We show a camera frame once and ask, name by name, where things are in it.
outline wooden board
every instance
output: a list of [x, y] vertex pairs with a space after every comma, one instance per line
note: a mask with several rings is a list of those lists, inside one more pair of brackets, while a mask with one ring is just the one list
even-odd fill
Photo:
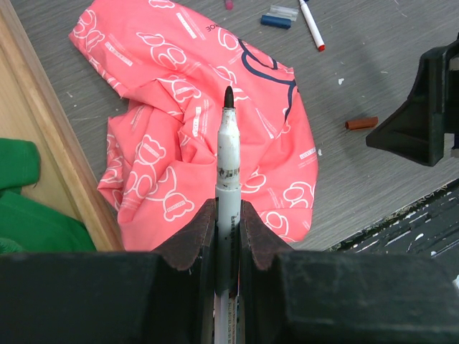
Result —
[[33, 141], [40, 181], [23, 194], [83, 221], [100, 251], [122, 250], [109, 205], [9, 0], [0, 0], [0, 137]]

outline marker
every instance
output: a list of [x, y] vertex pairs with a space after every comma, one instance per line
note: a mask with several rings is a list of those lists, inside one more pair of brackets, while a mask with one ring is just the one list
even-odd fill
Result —
[[303, 12], [303, 16], [306, 19], [306, 23], [308, 23], [309, 31], [311, 31], [311, 34], [313, 35], [317, 49], [319, 52], [322, 52], [325, 50], [325, 43], [323, 43], [321, 33], [318, 31], [313, 15], [311, 14], [311, 11], [309, 11], [309, 7], [304, 0], [299, 0], [299, 2], [301, 11]]
[[217, 280], [215, 343], [235, 344], [239, 222], [241, 209], [240, 132], [232, 88], [224, 93], [222, 124], [217, 137]]

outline black plastic part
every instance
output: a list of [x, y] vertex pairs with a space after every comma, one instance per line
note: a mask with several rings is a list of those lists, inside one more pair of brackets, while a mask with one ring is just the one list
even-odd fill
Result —
[[214, 213], [153, 252], [0, 257], [0, 343], [210, 343]]
[[458, 293], [431, 259], [293, 251], [245, 202], [241, 221], [246, 343], [459, 343]]
[[[241, 207], [244, 343], [459, 343], [435, 261], [293, 251]], [[209, 200], [153, 252], [0, 257], [0, 343], [211, 343], [214, 214]]]
[[426, 166], [443, 157], [445, 133], [459, 133], [459, 71], [450, 70], [455, 57], [459, 38], [421, 56], [407, 101], [366, 137], [369, 147]]

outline pink fabric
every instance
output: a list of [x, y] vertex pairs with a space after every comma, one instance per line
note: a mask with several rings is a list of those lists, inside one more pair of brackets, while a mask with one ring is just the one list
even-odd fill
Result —
[[121, 96], [98, 189], [127, 250], [150, 250], [214, 197], [226, 86], [235, 92], [243, 199], [287, 242], [311, 227], [318, 164], [293, 69], [169, 0], [96, 0], [70, 34]]

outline green cloth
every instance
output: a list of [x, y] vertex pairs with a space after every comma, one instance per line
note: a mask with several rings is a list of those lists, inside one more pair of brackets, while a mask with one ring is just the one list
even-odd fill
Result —
[[0, 159], [0, 254], [95, 251], [82, 222], [20, 195], [38, 182], [35, 144], [0, 138]]
[[27, 252], [95, 251], [83, 223], [9, 191], [0, 197], [0, 237]]
[[0, 254], [23, 252], [24, 249], [13, 240], [0, 238]]
[[35, 184], [40, 156], [33, 142], [0, 138], [0, 190]]

